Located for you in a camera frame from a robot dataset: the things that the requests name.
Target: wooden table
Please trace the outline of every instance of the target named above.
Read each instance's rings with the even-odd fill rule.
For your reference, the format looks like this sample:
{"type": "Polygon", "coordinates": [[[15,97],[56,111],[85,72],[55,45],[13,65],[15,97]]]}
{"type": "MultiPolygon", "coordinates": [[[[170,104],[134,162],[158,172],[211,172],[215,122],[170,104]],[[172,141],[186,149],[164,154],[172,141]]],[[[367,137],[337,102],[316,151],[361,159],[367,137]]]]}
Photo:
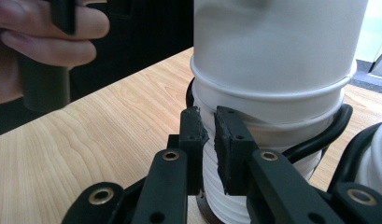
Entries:
{"type": "MultiPolygon", "coordinates": [[[[124,188],[144,177],[179,113],[192,49],[0,136],[0,223],[60,223],[77,196],[108,181],[124,188]]],[[[346,87],[354,107],[346,132],[311,179],[326,189],[348,141],[382,121],[382,94],[346,87]]],[[[189,223],[203,222],[190,197],[189,223]]]]}

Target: brass screw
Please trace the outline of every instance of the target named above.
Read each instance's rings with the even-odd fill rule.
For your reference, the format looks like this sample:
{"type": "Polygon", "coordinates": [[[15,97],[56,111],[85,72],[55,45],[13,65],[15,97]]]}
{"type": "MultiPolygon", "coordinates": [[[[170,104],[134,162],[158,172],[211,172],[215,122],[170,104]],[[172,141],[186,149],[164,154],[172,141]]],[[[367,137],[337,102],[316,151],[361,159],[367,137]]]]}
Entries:
{"type": "Polygon", "coordinates": [[[365,192],[362,189],[348,189],[347,195],[357,203],[375,206],[377,204],[376,199],[370,193],[365,192]]]}
{"type": "Polygon", "coordinates": [[[175,151],[168,151],[163,154],[165,161],[176,161],[179,158],[179,153],[175,151]]]}
{"type": "Polygon", "coordinates": [[[261,152],[261,157],[266,161],[276,161],[278,156],[273,152],[263,151],[261,152]]]}
{"type": "Polygon", "coordinates": [[[89,203],[94,205],[104,204],[109,202],[113,196],[114,190],[112,188],[99,188],[89,196],[89,203]]]}

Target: black curved tube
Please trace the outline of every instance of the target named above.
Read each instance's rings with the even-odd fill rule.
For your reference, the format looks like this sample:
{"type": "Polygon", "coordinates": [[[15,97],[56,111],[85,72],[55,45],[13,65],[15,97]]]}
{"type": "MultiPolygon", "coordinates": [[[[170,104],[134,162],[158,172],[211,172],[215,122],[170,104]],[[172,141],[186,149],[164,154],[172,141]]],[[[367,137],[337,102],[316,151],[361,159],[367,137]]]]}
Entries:
{"type": "Polygon", "coordinates": [[[191,83],[187,88],[187,93],[186,93],[186,98],[185,98],[187,108],[193,107],[193,103],[194,103],[193,93],[191,92],[191,87],[193,86],[193,81],[194,81],[194,78],[191,80],[191,83]]]}
{"type": "Polygon", "coordinates": [[[295,163],[308,155],[322,150],[323,148],[328,148],[330,143],[336,140],[345,130],[352,113],[353,108],[351,105],[343,104],[336,113],[331,125],[324,130],[324,132],[294,147],[290,147],[282,154],[291,163],[295,163]]]}
{"type": "Polygon", "coordinates": [[[377,123],[358,133],[351,139],[336,167],[327,192],[332,192],[338,183],[354,182],[357,172],[359,171],[362,156],[368,146],[371,145],[374,134],[381,124],[382,123],[377,123]]]}

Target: finger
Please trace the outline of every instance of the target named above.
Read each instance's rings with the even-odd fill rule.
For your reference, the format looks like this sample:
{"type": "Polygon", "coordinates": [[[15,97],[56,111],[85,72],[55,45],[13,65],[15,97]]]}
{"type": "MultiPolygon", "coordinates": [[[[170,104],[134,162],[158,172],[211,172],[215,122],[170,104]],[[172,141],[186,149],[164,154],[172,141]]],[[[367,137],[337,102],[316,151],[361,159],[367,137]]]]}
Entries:
{"type": "Polygon", "coordinates": [[[34,36],[94,39],[107,34],[109,20],[97,9],[76,6],[76,32],[66,35],[52,24],[48,2],[0,0],[0,27],[34,36]]]}
{"type": "Polygon", "coordinates": [[[1,39],[10,48],[49,65],[74,67],[89,63],[96,56],[96,49],[88,40],[51,39],[14,32],[3,32],[1,39]]]}
{"type": "Polygon", "coordinates": [[[21,97],[17,62],[10,60],[15,55],[14,50],[0,46],[0,104],[21,97]]]}

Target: white cylindrical container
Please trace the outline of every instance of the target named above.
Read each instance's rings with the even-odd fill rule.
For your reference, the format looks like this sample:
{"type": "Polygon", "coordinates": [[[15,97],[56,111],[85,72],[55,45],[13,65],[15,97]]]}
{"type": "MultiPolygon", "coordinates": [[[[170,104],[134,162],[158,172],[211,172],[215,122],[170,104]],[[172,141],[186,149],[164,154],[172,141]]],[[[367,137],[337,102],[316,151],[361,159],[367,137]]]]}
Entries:
{"type": "Polygon", "coordinates": [[[330,86],[349,73],[366,5],[195,0],[192,68],[229,90],[278,94],[330,86]]]}
{"type": "MultiPolygon", "coordinates": [[[[217,105],[237,110],[257,144],[283,151],[321,133],[356,70],[367,0],[195,0],[191,70],[210,138],[217,105]]],[[[320,153],[297,162],[307,179],[320,153]]],[[[249,223],[244,197],[223,195],[210,140],[205,194],[225,223],[249,223]]]]}
{"type": "Polygon", "coordinates": [[[364,153],[356,182],[374,189],[382,195],[382,124],[364,153]]]}

